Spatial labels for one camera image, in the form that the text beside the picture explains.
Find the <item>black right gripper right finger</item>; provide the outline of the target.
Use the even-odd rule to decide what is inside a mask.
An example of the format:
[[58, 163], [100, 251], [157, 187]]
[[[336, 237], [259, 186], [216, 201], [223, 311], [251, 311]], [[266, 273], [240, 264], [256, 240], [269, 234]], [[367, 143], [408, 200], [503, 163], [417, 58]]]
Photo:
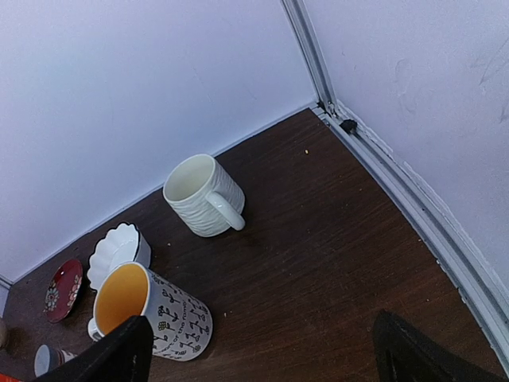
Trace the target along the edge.
[[380, 310], [372, 339], [381, 381], [503, 381], [449, 352], [397, 314]]

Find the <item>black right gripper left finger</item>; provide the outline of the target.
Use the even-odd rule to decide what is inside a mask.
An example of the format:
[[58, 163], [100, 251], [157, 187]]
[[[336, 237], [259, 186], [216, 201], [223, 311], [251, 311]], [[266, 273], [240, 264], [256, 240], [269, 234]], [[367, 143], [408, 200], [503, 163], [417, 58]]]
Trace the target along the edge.
[[153, 330], [144, 316], [133, 316], [63, 365], [37, 381], [147, 381]]

